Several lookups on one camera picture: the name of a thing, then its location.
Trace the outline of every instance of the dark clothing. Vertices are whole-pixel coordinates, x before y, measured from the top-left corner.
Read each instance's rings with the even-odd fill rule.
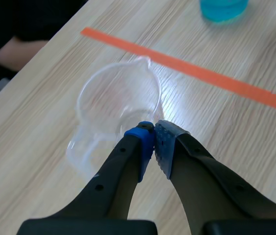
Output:
[[[49,40],[88,0],[0,0],[0,48],[13,36]],[[0,66],[0,79],[16,74]]]

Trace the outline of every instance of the blue gripper pad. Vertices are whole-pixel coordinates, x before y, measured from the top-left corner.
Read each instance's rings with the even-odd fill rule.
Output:
[[[178,136],[189,133],[170,121],[160,120],[155,124],[155,157],[167,179],[171,176],[175,141]]]
[[[136,136],[142,142],[141,168],[139,172],[139,183],[143,180],[144,173],[154,151],[155,131],[154,125],[149,121],[142,121],[137,127],[125,132],[124,136]]]

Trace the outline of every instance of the measuring cup rim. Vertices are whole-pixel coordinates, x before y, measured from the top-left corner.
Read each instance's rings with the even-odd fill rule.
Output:
[[[86,89],[87,85],[98,75],[100,74],[101,72],[104,72],[105,70],[107,69],[110,69],[112,67],[115,67],[115,66],[124,66],[124,65],[128,65],[128,64],[134,64],[134,63],[138,63],[140,62],[141,60],[145,60],[146,63],[147,63],[147,69],[149,70],[149,72],[152,73],[154,79],[156,80],[156,83],[157,83],[157,87],[158,87],[158,100],[157,100],[157,104],[155,106],[155,109],[153,111],[153,114],[155,113],[155,111],[158,109],[158,106],[159,106],[159,103],[161,101],[161,97],[162,97],[162,86],[161,86],[161,83],[160,83],[160,80],[159,78],[155,75],[155,73],[153,72],[153,70],[150,68],[151,67],[151,59],[147,56],[139,56],[138,58],[136,58],[135,60],[133,61],[130,61],[130,62],[116,62],[116,63],[111,63],[109,65],[106,65],[104,66],[103,68],[101,68],[100,70],[98,70],[97,72],[95,72],[90,78],[89,80],[84,84],[84,86],[82,87],[82,90],[78,96],[78,99],[77,99],[77,104],[76,104],[76,114],[77,114],[77,118],[79,119],[80,123],[81,124],[85,124],[84,123],[84,120],[82,118],[82,114],[81,114],[81,107],[80,107],[80,100],[81,100],[81,97],[82,97],[82,94],[84,92],[84,90]]]

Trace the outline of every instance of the measuring cup handle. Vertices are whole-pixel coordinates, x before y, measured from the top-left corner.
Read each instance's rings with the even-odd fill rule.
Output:
[[[67,159],[87,180],[96,174],[92,165],[92,153],[104,141],[115,141],[115,135],[91,134],[85,127],[78,127],[67,147]]]

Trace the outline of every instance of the person's arm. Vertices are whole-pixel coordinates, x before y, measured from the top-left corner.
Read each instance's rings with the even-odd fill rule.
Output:
[[[19,71],[47,42],[23,42],[13,37],[0,49],[0,65],[12,71]]]

